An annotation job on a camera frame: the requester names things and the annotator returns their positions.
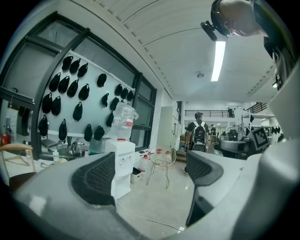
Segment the wire chair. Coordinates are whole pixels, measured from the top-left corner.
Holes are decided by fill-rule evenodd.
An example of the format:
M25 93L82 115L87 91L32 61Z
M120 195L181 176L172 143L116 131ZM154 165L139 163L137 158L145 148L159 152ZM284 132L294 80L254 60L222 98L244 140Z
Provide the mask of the wire chair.
M149 175L149 178L147 179L147 185L149 183L151 175L155 171L155 167L165 167L165 176L166 176L166 189L168 189L169 186L169 177L168 177L168 167L171 166L175 160L176 160L176 151L167 145L157 145L154 148L152 148L148 152L148 158L152 162L152 168Z

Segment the plastic water jug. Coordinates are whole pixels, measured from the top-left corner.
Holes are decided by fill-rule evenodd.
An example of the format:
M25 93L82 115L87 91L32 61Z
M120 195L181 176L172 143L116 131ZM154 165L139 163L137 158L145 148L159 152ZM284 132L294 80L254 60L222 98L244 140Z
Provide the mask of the plastic water jug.
M133 120L138 117L139 115L132 106L119 102L113 112L112 129L109 131L108 136L114 140L129 139Z

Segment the backpack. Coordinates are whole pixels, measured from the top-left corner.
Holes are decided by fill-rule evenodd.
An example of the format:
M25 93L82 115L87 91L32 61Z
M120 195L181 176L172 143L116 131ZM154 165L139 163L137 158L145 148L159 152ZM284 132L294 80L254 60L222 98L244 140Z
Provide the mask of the backpack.
M195 124L195 127L192 132L192 142L194 144L198 142L206 143L205 122L202 121L201 125L199 125L197 121L194 121L193 123Z

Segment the water bottle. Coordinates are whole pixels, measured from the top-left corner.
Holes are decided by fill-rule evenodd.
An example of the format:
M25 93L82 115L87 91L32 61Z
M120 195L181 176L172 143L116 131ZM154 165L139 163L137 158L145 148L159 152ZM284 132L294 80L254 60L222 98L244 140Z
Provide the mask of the water bottle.
M25 153L26 153L26 158L27 158L27 160L29 161L29 160L31 159L31 157L30 157L30 150L29 150L29 149L26 149L26 150L25 150Z
M114 140L129 139L131 136L133 120L138 117L139 115L132 106L119 102L116 110L113 112L112 128L109 131L108 136Z
M53 162L54 162L54 165L59 165L60 164L60 155L59 155L57 150L55 150L53 152Z

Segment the white cabinet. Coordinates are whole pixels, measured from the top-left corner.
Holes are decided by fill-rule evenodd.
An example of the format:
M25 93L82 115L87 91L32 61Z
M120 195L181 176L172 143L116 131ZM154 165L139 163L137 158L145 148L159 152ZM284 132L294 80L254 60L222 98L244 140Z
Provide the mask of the white cabinet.
M178 123L178 112L172 106L162 107L158 128L157 145L167 145L175 150L179 147L182 125Z

